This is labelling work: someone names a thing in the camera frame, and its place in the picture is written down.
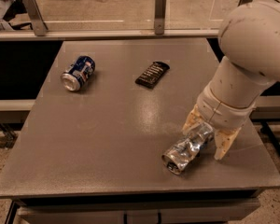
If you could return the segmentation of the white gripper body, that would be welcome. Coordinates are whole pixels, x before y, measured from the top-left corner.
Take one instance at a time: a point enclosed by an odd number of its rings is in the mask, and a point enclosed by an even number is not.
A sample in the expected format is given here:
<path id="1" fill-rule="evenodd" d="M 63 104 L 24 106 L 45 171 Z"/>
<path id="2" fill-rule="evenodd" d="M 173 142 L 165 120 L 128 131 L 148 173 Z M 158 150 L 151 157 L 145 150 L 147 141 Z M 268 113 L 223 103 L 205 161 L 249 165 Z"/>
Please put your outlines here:
<path id="1" fill-rule="evenodd" d="M 198 96 L 197 108 L 205 121 L 218 130 L 242 127 L 252 112 L 256 100 L 256 88 L 246 86 L 225 93 L 227 101 L 218 99 L 208 84 Z"/>

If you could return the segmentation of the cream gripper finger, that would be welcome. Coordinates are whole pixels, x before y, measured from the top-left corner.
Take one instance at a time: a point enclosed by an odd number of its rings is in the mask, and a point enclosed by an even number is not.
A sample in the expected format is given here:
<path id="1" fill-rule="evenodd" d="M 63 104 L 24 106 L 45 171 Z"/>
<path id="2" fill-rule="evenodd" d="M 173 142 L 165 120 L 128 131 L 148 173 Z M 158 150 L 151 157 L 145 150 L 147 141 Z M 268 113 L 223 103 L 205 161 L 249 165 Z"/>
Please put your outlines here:
<path id="1" fill-rule="evenodd" d="M 235 138 L 241 131 L 241 128 L 236 129 L 220 129 L 215 130 L 216 152 L 214 158 L 219 161 L 224 158 L 231 148 Z"/>
<path id="2" fill-rule="evenodd" d="M 182 134 L 187 135 L 192 129 L 204 122 L 206 122 L 206 119 L 200 113 L 198 105 L 195 105 L 186 118 L 182 128 Z"/>

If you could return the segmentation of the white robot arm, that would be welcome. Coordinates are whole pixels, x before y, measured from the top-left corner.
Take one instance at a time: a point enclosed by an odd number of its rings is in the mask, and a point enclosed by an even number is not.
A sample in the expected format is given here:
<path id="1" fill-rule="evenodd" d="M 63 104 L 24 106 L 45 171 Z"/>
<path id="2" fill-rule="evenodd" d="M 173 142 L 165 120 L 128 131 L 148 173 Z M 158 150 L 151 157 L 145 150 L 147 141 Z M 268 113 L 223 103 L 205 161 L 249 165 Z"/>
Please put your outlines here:
<path id="1" fill-rule="evenodd" d="M 215 158 L 220 160 L 258 97 L 280 82 L 280 3 L 252 2 L 237 7 L 221 23 L 218 44 L 223 58 L 199 94 L 183 132 L 209 123 L 215 129 Z"/>

